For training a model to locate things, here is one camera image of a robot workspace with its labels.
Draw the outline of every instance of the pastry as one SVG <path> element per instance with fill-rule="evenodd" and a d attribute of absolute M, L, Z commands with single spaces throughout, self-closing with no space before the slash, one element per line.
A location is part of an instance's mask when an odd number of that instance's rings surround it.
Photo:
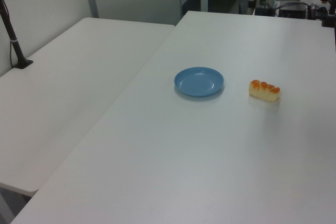
<path fill-rule="evenodd" d="M 250 95 L 270 102 L 275 102 L 280 96 L 280 88 L 259 80 L 253 80 L 248 91 Z"/>

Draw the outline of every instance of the plate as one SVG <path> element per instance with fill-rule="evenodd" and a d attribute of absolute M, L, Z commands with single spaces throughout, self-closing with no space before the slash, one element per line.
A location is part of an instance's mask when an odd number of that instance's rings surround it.
<path fill-rule="evenodd" d="M 220 91 L 224 78 L 212 68 L 187 68 L 179 72 L 174 79 L 178 90 L 192 97 L 207 97 Z"/>

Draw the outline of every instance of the white desk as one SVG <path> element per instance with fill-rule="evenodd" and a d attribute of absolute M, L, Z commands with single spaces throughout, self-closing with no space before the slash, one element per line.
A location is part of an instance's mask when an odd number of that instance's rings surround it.
<path fill-rule="evenodd" d="M 0 78 L 0 186 L 32 196 L 174 26 L 87 18 Z"/>
<path fill-rule="evenodd" d="M 180 95 L 193 66 L 223 93 Z M 250 97 L 256 78 L 280 101 Z M 188 12 L 13 224 L 334 224 L 335 101 L 333 29 Z"/>

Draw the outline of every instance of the microphone stand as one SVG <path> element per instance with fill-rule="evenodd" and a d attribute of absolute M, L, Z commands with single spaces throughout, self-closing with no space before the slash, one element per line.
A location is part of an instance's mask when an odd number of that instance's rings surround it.
<path fill-rule="evenodd" d="M 17 41 L 14 29 L 12 27 L 12 23 L 9 19 L 9 14 L 7 12 L 7 8 L 6 8 L 4 0 L 0 0 L 0 15 L 1 15 L 1 18 L 4 22 L 4 24 L 5 24 L 7 33 L 9 35 L 10 42 L 12 43 L 13 48 L 14 48 L 15 53 L 16 53 L 16 56 L 17 56 L 17 64 L 14 65 L 13 67 L 14 68 L 19 68 L 19 69 L 24 69 L 27 66 L 29 66 L 30 64 L 32 64 L 33 61 L 32 60 L 27 60 L 23 56 L 23 53 L 21 51 L 21 47 L 19 45 L 19 42 Z"/>

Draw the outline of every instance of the tabletop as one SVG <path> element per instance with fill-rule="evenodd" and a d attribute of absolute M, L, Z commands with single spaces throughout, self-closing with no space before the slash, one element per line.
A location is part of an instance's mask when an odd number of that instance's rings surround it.
<path fill-rule="evenodd" d="M 0 78 L 0 186 L 32 196 L 174 26 L 85 18 Z"/>
<path fill-rule="evenodd" d="M 180 94 L 196 66 L 224 90 Z M 250 97 L 253 79 L 280 100 Z M 188 12 L 13 224 L 333 224 L 335 101 L 333 29 Z"/>

